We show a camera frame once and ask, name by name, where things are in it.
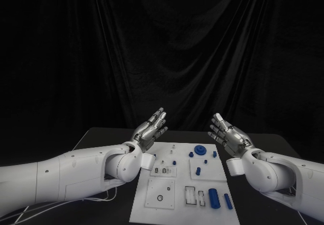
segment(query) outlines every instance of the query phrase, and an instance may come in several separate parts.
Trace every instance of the blue cylinder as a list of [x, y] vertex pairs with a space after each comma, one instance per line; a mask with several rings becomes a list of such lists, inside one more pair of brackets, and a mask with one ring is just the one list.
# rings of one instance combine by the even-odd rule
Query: blue cylinder
[[226, 203], [227, 203], [227, 208], [229, 209], [233, 209], [233, 206], [232, 206], [232, 203], [230, 203], [230, 199], [229, 199], [227, 194], [224, 194], [224, 200], [226, 200]]
[[194, 147], [194, 152], [196, 152], [196, 154], [197, 155], [204, 155], [206, 154], [206, 147], [203, 146], [203, 145], [197, 145], [196, 147]]
[[200, 175], [200, 167], [197, 167], [196, 175]]
[[217, 190], [214, 188], [209, 189], [209, 199], [210, 199], [210, 206], [213, 209], [220, 208], [219, 198], [217, 198]]

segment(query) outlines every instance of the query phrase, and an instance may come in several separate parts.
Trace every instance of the robotic hand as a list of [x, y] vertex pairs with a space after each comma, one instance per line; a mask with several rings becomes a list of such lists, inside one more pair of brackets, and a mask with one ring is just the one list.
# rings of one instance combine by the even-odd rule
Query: robotic hand
[[167, 131], [163, 108], [119, 145], [79, 149], [36, 163], [0, 167], [0, 217], [43, 202], [86, 198], [125, 184], [140, 168], [152, 169], [155, 157], [144, 153]]
[[[272, 200], [324, 222], [324, 165], [263, 152], [249, 136], [216, 113], [209, 136], [223, 145], [232, 176], [243, 175], [252, 187]], [[282, 193], [296, 186], [295, 195]]]

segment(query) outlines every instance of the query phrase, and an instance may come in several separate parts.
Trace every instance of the table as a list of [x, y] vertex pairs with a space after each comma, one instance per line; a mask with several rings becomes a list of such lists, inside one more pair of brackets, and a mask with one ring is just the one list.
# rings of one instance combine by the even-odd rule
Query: table
[[[106, 145], [122, 144], [129, 140], [132, 129], [91, 128], [80, 139], [75, 150]], [[265, 152], [273, 152], [295, 158], [301, 158], [284, 138], [273, 134], [248, 134], [256, 148]], [[281, 203], [268, 199], [249, 185], [245, 176], [232, 177], [227, 172], [226, 160], [230, 155], [222, 145], [209, 137], [206, 132], [167, 131], [157, 140], [158, 142], [206, 143], [216, 144], [219, 157], [224, 167], [227, 185], [236, 207], [240, 225], [304, 225], [298, 212]], [[43, 214], [21, 223], [21, 225], [124, 225], [131, 224], [129, 213], [137, 190], [138, 177], [132, 182], [118, 187], [116, 198], [111, 202], [76, 201], [49, 210]], [[308, 225], [322, 225], [320, 221], [302, 215]]]

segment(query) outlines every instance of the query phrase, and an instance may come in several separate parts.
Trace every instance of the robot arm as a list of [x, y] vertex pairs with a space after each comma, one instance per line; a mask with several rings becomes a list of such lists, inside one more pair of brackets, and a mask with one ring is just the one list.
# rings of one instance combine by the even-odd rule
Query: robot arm
[[[249, 136], [216, 113], [210, 137], [233, 157], [226, 161], [232, 176], [243, 175], [252, 187], [272, 200], [324, 222], [324, 165], [263, 152]], [[295, 195], [281, 190], [296, 185]]]
[[36, 163], [0, 167], [0, 217], [43, 202], [72, 201], [131, 182], [155, 157], [144, 153], [167, 127], [163, 108], [119, 145], [79, 149]]

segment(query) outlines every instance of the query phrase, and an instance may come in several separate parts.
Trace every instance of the black backdrop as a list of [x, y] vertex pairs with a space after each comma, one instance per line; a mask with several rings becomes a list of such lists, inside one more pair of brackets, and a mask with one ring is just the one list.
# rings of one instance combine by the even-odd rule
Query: black backdrop
[[1, 8], [1, 165], [72, 149], [91, 127], [170, 130], [219, 112], [324, 162], [317, 1], [11, 1]]

